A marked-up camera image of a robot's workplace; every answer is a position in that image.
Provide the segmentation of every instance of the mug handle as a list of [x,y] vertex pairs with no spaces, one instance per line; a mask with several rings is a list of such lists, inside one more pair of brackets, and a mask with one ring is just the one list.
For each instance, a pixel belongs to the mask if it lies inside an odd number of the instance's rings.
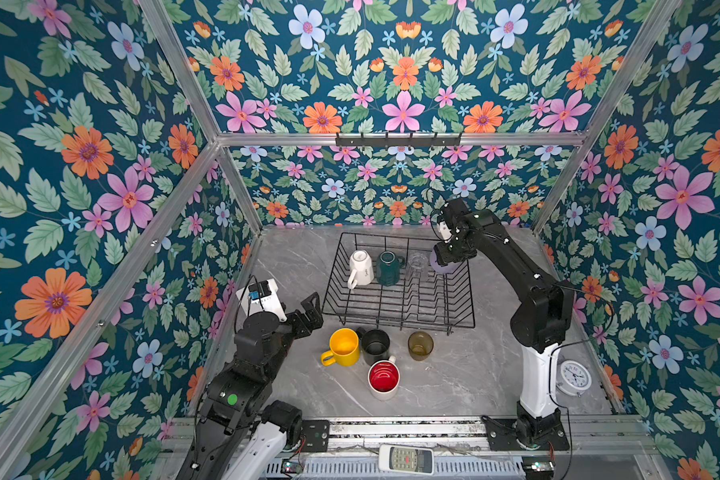
[[352,269],[352,273],[349,274],[349,280],[347,280],[347,286],[350,290],[355,288],[358,285],[358,282],[356,281],[355,277],[357,276],[358,272],[355,269]]
[[320,355],[320,361],[325,366],[333,365],[334,363],[336,363],[336,359],[333,358],[333,352],[331,350]]

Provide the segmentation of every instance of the black mug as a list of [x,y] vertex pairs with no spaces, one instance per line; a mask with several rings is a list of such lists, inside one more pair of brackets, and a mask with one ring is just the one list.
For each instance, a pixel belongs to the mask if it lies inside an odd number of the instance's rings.
[[384,330],[366,331],[358,328],[355,332],[360,337],[360,350],[365,363],[373,366],[381,360],[389,360],[389,335]]

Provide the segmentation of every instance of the dish rack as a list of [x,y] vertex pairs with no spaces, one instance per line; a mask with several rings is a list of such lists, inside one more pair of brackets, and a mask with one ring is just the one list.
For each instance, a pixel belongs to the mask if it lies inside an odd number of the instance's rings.
[[[342,233],[323,297],[323,315],[337,316],[343,325],[408,327],[448,335],[454,328],[474,328],[469,262],[463,262],[452,274],[436,274],[428,262],[417,270],[408,262],[414,252],[422,252],[428,259],[437,242],[434,238]],[[365,250],[371,256],[374,280],[350,290],[349,257],[355,250]],[[387,250],[406,259],[400,281],[392,286],[380,285],[375,278],[378,256]]]

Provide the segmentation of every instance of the yellow mug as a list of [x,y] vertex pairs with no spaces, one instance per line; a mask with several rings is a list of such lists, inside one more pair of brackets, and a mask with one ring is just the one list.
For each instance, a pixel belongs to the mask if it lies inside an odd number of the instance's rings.
[[336,330],[331,335],[328,346],[331,349],[320,355],[320,361],[325,366],[334,363],[341,366],[352,366],[360,358],[360,339],[352,329]]

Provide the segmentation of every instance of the white mug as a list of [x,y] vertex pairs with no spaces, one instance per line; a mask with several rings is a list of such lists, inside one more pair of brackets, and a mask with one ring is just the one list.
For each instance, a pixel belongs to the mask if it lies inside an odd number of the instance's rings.
[[[370,368],[370,370],[368,370],[368,376],[367,376],[368,388],[371,389],[371,394],[379,400],[382,400],[382,401],[389,400],[390,398],[394,397],[395,393],[398,392],[398,387],[400,386],[400,380],[401,380],[400,376],[401,375],[400,375],[400,369],[397,368],[397,365],[395,365],[395,363],[394,363],[395,360],[396,359],[394,358],[394,355],[390,356],[389,360],[379,360],[378,362],[373,364],[373,366]],[[376,365],[378,365],[380,363],[391,363],[393,365],[392,368],[394,369],[393,375],[395,375],[395,374],[397,375],[397,379],[394,384],[394,388],[391,390],[387,390],[385,392],[375,389],[373,384],[371,384],[371,374],[374,372],[374,368],[376,367]]]
[[371,256],[365,250],[356,250],[349,257],[349,270],[347,286],[350,290],[357,285],[367,285],[373,282],[373,263]]

